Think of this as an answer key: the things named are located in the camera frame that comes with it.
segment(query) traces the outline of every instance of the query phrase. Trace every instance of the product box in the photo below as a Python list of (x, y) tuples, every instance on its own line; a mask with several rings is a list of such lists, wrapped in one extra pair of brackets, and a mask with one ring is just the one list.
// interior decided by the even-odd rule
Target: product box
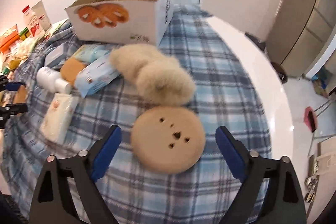
[(44, 66), (52, 68), (58, 65), (66, 56), (67, 53), (64, 50), (64, 44), (61, 44), (46, 55)]
[(101, 58), (98, 58), (77, 75), (75, 87), (82, 98), (86, 95), (96, 93), (120, 75), (120, 73), (111, 66), (109, 56), (109, 54), (105, 54)]
[(32, 10), (36, 14), (37, 18), (39, 19), (40, 25), (43, 30), (47, 31), (51, 28), (51, 22), (47, 15), (47, 12), (45, 11), (44, 5), (42, 0), (40, 0), (38, 3), (36, 3)]
[(173, 6), (174, 0), (77, 0), (65, 11), (81, 40), (158, 45)]

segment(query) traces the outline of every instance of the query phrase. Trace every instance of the snack package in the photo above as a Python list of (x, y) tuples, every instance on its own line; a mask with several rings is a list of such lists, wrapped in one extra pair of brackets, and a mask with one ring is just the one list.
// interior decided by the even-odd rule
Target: snack package
[(78, 97), (69, 94), (55, 94), (40, 127), (45, 138), (58, 144), (64, 143), (78, 100)]
[(59, 71), (62, 78), (74, 86), (77, 75), (84, 70), (86, 65), (75, 58), (71, 57), (66, 60)]
[(101, 58), (109, 51), (105, 49), (104, 45), (101, 44), (85, 44), (78, 49), (73, 54), (73, 58), (78, 61), (92, 63), (96, 61), (98, 58)]
[(75, 87), (84, 98), (86, 95), (96, 93), (119, 75), (120, 73), (112, 67), (109, 61), (109, 54), (106, 54), (77, 75)]
[(20, 39), (20, 36), (17, 31), (17, 25), (14, 25), (10, 29), (8, 29), (2, 36), (0, 36), (0, 48), (8, 44), (8, 46), (6, 47), (8, 49), (8, 47), (18, 39)]

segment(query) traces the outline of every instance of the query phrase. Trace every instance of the tissue package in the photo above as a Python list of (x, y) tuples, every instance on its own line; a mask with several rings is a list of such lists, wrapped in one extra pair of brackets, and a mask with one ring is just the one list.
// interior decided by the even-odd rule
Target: tissue package
[(78, 97), (56, 93), (41, 124), (41, 132), (48, 140), (63, 144)]
[(112, 67), (109, 61), (109, 54), (106, 54), (77, 75), (75, 87), (84, 98), (86, 95), (96, 93), (119, 75), (120, 73)]

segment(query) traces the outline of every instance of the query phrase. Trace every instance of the cabinet door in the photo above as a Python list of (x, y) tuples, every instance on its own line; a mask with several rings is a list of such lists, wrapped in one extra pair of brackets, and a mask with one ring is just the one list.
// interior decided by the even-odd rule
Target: cabinet door
[(323, 43), (307, 29), (304, 29), (293, 49), (282, 63), (286, 73), (289, 76), (301, 76), (320, 53), (322, 47)]

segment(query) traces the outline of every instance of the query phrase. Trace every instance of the pink dustpan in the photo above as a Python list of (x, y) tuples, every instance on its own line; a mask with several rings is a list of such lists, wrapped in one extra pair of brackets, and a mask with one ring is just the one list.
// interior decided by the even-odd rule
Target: pink dustpan
[(312, 107), (309, 106), (304, 110), (303, 122), (308, 126), (312, 133), (317, 129), (317, 117)]

